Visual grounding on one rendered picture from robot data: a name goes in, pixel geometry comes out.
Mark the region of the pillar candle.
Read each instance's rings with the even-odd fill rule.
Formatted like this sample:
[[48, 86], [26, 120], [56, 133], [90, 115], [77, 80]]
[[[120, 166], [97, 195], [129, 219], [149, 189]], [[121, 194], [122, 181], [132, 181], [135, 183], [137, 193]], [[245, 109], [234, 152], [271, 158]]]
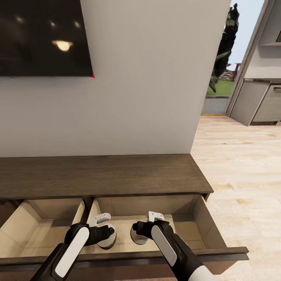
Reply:
[[149, 239], [143, 235], [136, 234], [136, 231], [134, 231], [133, 228], [131, 228], [131, 230], [130, 230], [130, 236], [131, 236], [131, 239], [133, 240], [133, 242], [138, 245], [144, 245]]
[[116, 234], [117, 233], [116, 233], [114, 226], [112, 226], [112, 224], [106, 223], [104, 225], [108, 225], [109, 228], [112, 227], [115, 232], [112, 235], [110, 235], [110, 237], [108, 239], [98, 242], [97, 245], [102, 249], [108, 250], [108, 249], [111, 249], [114, 246], [114, 244], [116, 243], [116, 239], [117, 239]]

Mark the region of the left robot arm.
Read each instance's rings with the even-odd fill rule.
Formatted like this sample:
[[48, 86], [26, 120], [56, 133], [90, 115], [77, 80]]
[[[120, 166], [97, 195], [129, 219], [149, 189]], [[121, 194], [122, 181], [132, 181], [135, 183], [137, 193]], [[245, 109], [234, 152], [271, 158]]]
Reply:
[[64, 243], [58, 244], [30, 281], [66, 281], [83, 247], [108, 239], [115, 232], [108, 225], [98, 225], [110, 219], [110, 213], [103, 213], [92, 217], [90, 226], [84, 222], [71, 225]]

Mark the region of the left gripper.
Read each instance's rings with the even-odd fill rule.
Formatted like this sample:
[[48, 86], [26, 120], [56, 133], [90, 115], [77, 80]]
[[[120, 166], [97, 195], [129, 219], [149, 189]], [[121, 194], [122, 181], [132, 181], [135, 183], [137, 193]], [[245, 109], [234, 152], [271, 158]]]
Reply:
[[97, 244], [100, 241], [108, 239], [110, 237], [110, 235], [112, 235], [115, 232], [114, 229], [112, 227], [109, 228], [108, 225], [94, 227], [94, 229], [96, 231], [96, 237], [95, 237], [94, 242], [91, 245]]

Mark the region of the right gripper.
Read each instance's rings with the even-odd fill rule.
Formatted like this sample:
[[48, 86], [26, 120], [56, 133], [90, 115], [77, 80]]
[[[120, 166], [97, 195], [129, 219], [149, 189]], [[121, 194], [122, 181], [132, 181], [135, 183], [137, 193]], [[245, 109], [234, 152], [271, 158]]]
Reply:
[[153, 222], [143, 222], [143, 221], [138, 221], [132, 225], [132, 228], [134, 231], [136, 231], [136, 234], [138, 235], [143, 235], [147, 238], [150, 238], [148, 236], [148, 227], [151, 225]]

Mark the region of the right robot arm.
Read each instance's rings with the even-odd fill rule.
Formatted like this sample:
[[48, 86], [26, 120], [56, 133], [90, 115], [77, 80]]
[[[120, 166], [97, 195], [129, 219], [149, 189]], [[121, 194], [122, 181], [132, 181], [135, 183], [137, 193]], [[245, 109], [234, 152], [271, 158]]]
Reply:
[[136, 234], [154, 240], [178, 281], [218, 281], [161, 213], [149, 211], [147, 221], [132, 225]]

